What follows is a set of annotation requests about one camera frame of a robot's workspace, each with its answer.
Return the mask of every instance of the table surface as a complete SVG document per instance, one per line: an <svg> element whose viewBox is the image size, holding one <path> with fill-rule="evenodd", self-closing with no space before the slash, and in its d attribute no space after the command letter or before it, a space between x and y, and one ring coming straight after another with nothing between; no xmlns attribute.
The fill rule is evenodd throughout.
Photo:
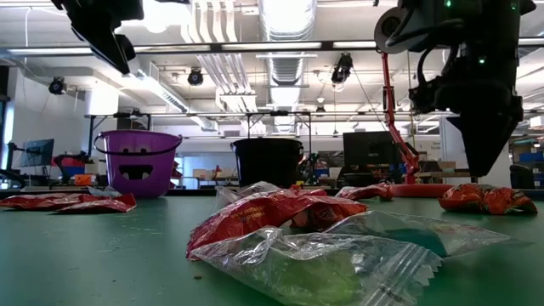
<svg viewBox="0 0 544 306"><path fill-rule="evenodd" d="M429 199L367 203L373 210L442 218L535 242L447 258L418 305L538 305L544 300L541 215L455 214ZM139 201L127 214L0 211L0 304L280 305L206 263L185 260L189 232L214 206L213 197L178 196Z"/></svg>

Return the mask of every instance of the red candy wrapper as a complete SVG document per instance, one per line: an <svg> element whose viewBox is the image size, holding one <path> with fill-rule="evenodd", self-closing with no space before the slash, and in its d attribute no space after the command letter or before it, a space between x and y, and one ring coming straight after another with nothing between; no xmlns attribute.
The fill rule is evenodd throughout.
<svg viewBox="0 0 544 306"><path fill-rule="evenodd" d="M451 212L538 213L535 203L523 192L485 184L461 184L448 190L439 202L442 208Z"/></svg>
<svg viewBox="0 0 544 306"><path fill-rule="evenodd" d="M190 256L190 252L197 247L247 235L267 225L281 226L305 209L311 211L312 225L324 229L342 218L365 212L366 205L326 196L324 190L256 193L228 205L193 229L187 244L187 258L198 259Z"/></svg>
<svg viewBox="0 0 544 306"><path fill-rule="evenodd" d="M123 195L115 199L88 201L64 207L57 213L128 213L136 207L136 200L132 194Z"/></svg>
<svg viewBox="0 0 544 306"><path fill-rule="evenodd" d="M46 195L14 195L0 201L0 207L31 211L54 211L88 201L110 199L108 196L55 193Z"/></svg>
<svg viewBox="0 0 544 306"><path fill-rule="evenodd" d="M367 187L344 187L337 193L337 197L350 199L353 201L371 199L376 196L379 196L382 200L393 199L391 186L381 183Z"/></svg>

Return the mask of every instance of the ceiling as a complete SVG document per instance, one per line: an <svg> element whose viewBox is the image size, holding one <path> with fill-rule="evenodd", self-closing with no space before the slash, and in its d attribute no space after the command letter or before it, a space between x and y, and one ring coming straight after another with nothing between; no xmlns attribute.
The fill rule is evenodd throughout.
<svg viewBox="0 0 544 306"><path fill-rule="evenodd" d="M2 3L17 2L0 0ZM375 24L380 16L394 6L396 2L382 0L380 6L359 7L335 7L333 0L320 0L317 9L316 24L314 28L315 40L371 40ZM363 1L337 1L337 4L371 3ZM241 0L235 2L237 12L235 14L235 28L238 39L243 42L260 41L261 31L259 18L254 14L246 14L257 4L256 0ZM535 37L544 34L544 4L538 4L535 12L522 18L520 35L522 37ZM54 8L0 8L0 46L25 46L29 47L53 47L73 46L81 44L71 32L68 18ZM160 34L150 33L142 25L124 25L120 32L126 34L134 45L153 43L184 43L180 36L179 25L171 25ZM376 108L382 110L383 72L380 55L374 51L353 52L354 69L357 77L351 76L346 82L345 89L341 93L332 91L330 71L337 62L340 52L319 52L317 58L307 59L305 66L304 85L302 88L299 110L314 110L316 99L325 99L327 111L371 111ZM443 51L433 51L427 58L424 72L427 77L437 76L443 65ZM414 67L420 58L420 54L403 53L391 55L389 68L393 76L393 85L396 99L400 107L409 110L409 100L406 99L410 85L417 81L411 79ZM242 54L242 60L248 73L252 89L257 95L257 107L265 110L269 101L269 79L264 61L256 59L256 54ZM220 109L215 103L216 90L211 79L205 74L205 81L201 86L192 87L187 83L187 75L190 67L199 66L199 61L194 55L139 55L134 61L139 66L146 66L152 62L160 69L160 79L170 86L175 93L185 99L192 111L217 112ZM139 107L145 110L164 112L168 111L165 102L145 88L137 88L126 84L122 76L110 68L104 62L94 57L47 57L28 59L29 69L43 76L50 75L52 69L64 69L75 73L75 68L88 67L99 73L106 80L116 84L116 88L123 92L121 106ZM538 93L544 89L544 52L541 49L523 57L518 69L517 90L524 96L533 95L525 104L526 109L540 108L544 105L544 98ZM99 79L96 73L87 73L81 76L67 78L71 85L77 85L84 89L92 88L93 83ZM345 121L347 117L324 118L323 121ZM188 119L159 120L155 124L194 124Z"/></svg>

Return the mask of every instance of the ceiling duct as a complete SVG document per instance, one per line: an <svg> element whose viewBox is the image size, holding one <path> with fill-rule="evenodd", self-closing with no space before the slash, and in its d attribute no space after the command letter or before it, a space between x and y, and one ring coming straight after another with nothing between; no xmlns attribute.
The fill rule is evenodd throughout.
<svg viewBox="0 0 544 306"><path fill-rule="evenodd" d="M312 37L317 0L259 0L263 39L269 42L304 41ZM276 109L294 111L298 103L304 73L304 59L267 59L270 99ZM282 121L276 124L279 132L292 132L293 126Z"/></svg>

